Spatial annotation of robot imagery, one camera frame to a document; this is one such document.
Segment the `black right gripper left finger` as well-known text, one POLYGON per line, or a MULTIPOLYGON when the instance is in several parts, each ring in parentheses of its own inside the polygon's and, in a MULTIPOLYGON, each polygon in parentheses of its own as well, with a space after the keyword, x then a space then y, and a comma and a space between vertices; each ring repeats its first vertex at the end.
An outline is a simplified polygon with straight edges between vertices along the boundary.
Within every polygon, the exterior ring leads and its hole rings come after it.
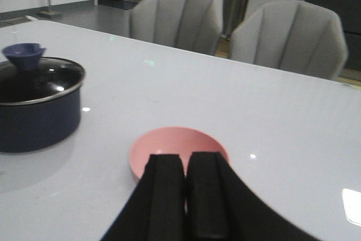
POLYGON ((183 240, 184 173, 179 155, 151 155, 102 240, 183 240))

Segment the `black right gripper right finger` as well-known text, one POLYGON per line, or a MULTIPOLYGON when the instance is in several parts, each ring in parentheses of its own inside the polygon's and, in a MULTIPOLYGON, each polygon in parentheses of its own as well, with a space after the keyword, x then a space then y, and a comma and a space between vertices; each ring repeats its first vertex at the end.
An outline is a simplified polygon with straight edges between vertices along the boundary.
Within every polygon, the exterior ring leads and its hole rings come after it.
POLYGON ((219 152, 194 152, 187 168, 188 240, 314 240, 264 203, 219 152))

